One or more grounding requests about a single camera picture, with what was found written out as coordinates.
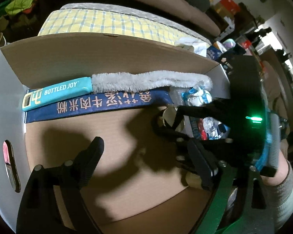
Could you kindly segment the person's right hand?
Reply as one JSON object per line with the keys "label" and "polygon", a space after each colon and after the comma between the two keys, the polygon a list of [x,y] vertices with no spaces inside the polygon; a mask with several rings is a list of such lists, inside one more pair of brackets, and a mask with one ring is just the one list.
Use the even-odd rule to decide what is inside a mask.
{"label": "person's right hand", "polygon": [[262,176],[262,181],[265,186],[277,186],[280,185],[287,177],[287,174],[289,172],[289,165],[284,157],[284,154],[281,150],[279,150],[278,155],[278,169],[275,173],[274,177],[265,177]]}

